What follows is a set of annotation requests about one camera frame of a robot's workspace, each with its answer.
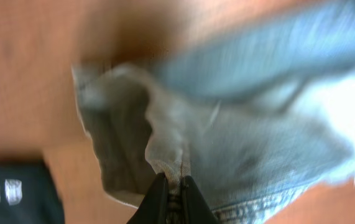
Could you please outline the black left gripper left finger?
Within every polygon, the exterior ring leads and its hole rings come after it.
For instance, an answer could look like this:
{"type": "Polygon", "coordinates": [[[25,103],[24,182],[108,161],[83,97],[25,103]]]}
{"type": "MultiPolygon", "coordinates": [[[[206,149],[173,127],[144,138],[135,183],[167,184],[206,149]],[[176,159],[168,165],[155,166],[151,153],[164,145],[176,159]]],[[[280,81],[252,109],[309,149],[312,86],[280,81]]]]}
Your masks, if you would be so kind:
{"type": "Polygon", "coordinates": [[[159,173],[127,224],[166,224],[167,201],[168,181],[164,173],[159,173]]]}

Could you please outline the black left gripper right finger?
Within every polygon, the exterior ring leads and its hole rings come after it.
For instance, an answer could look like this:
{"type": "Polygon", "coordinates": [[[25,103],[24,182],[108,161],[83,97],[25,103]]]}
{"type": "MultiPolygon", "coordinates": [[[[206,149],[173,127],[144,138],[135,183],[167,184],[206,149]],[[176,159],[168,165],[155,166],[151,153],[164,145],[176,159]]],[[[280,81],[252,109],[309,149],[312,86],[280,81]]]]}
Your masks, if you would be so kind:
{"type": "Polygon", "coordinates": [[[191,176],[182,179],[181,196],[185,224],[218,224],[191,176]]]}

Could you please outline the light blue denim shorts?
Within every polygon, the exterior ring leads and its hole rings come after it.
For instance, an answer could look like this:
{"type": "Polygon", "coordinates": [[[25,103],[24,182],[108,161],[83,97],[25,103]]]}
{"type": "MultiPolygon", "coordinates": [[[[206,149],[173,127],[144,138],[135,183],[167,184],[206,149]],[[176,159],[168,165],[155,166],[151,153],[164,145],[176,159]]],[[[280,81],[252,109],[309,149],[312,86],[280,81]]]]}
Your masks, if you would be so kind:
{"type": "Polygon", "coordinates": [[[355,0],[326,1],[153,62],[72,69],[103,190],[167,223],[191,177],[220,223],[264,223],[318,183],[355,183],[355,0]]]}

